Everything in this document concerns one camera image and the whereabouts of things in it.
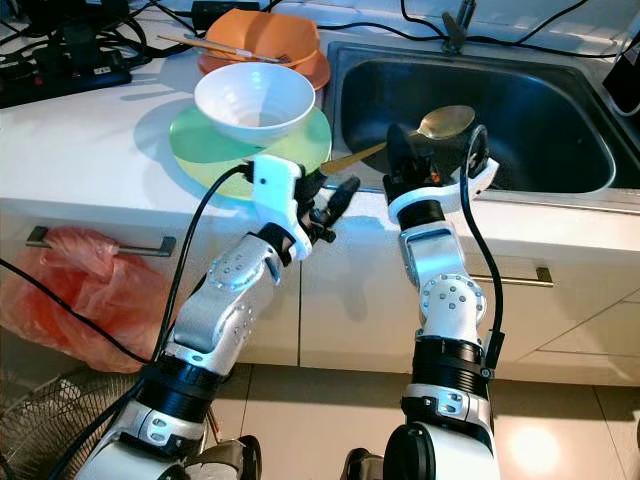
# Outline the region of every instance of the metal spoon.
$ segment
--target metal spoon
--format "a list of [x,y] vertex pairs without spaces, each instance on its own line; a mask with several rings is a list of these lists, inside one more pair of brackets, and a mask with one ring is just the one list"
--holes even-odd
[[[466,105],[449,105],[438,108],[424,117],[420,122],[418,130],[411,135],[424,135],[431,140],[447,140],[464,132],[476,118],[476,113],[471,107]],[[354,163],[379,152],[387,146],[386,142],[379,143],[373,147],[366,148],[346,157],[338,158],[323,163],[320,172],[324,175],[333,175],[341,172]]]

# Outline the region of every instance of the sink basin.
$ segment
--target sink basin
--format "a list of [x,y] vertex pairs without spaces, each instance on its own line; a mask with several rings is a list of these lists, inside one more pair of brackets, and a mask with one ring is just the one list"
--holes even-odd
[[[496,189],[640,187],[639,152],[575,68],[342,42],[330,44],[329,60],[325,112],[334,138],[352,152],[384,141],[391,123],[415,130],[426,113],[461,104],[488,128],[500,163]],[[363,186],[379,189],[386,152],[365,163]]]

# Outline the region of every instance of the faucet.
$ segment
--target faucet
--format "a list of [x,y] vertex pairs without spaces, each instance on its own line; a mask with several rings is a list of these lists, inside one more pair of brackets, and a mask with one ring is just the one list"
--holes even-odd
[[467,28],[471,23],[471,17],[476,10],[476,0],[462,0],[458,17],[453,18],[449,12],[442,14],[444,28],[446,28],[449,38],[444,42],[442,51],[451,55],[462,53],[462,46],[467,38]]

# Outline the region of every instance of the white countertop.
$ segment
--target white countertop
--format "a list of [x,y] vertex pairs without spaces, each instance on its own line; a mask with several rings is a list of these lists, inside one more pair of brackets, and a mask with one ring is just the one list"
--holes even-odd
[[[332,38],[359,37],[323,32],[322,38],[326,48]],[[397,39],[384,43],[407,45]],[[505,55],[540,58],[534,52]],[[187,52],[154,60],[136,70],[128,85],[1,110],[0,208],[69,220],[186,225],[206,189],[178,167],[167,133],[173,118],[193,105],[192,92],[201,77],[196,58]],[[490,201],[475,202],[473,208],[492,245],[640,251],[637,215]],[[217,198],[205,215],[249,219],[252,209]],[[383,195],[356,195],[347,217],[363,216],[395,235]],[[462,216],[452,219],[459,233],[469,237]]]

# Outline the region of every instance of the tiled floor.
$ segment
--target tiled floor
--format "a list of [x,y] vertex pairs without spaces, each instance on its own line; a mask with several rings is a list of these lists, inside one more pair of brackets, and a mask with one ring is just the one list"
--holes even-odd
[[[354,447],[383,453],[408,376],[239,365],[214,411],[223,437],[256,435],[265,480],[337,480]],[[502,478],[640,480],[640,388],[497,381]]]

